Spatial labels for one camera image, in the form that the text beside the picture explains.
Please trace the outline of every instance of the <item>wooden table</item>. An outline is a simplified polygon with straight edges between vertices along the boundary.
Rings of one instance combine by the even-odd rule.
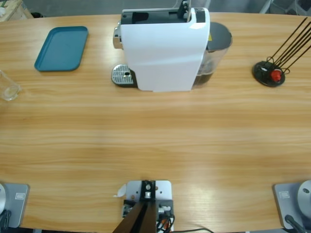
[[[170,180],[175,229],[281,227],[272,185],[311,178],[311,53],[285,84],[268,88],[251,67],[272,55],[302,17],[211,14],[233,45],[207,85],[191,92],[124,89],[112,45],[120,16],[0,24],[0,69],[23,91],[0,102],[0,179],[27,183],[24,227],[110,233],[129,180]],[[48,32],[89,30],[80,67],[35,70]]]

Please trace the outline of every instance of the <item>small white paper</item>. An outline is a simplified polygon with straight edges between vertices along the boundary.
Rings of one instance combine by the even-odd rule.
[[[114,198],[120,198],[123,197],[126,193],[126,184],[122,185],[122,187],[118,190],[117,195],[113,195]]]

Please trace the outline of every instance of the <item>black wire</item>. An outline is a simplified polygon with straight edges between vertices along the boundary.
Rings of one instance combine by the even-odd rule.
[[[175,216],[174,215],[162,215],[162,216],[160,216],[159,221],[156,225],[156,232],[163,231],[163,233],[169,233],[171,231],[171,227],[174,224],[174,222],[175,222]]]
[[[198,228],[198,229],[193,229],[193,230],[185,230],[185,231],[173,231],[172,233],[185,233],[185,232],[198,232],[198,231],[207,231],[210,233],[214,233],[208,228]]]

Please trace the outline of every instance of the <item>teal tray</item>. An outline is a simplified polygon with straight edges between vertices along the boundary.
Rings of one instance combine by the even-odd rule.
[[[70,71],[79,67],[88,30],[84,26],[50,30],[35,61],[39,71]]]

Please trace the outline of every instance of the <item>floor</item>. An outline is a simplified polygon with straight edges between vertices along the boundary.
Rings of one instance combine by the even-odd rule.
[[[24,0],[31,12],[47,17],[120,14],[122,9],[167,8],[181,0]],[[266,0],[192,0],[193,5],[207,2],[212,12],[258,13]]]

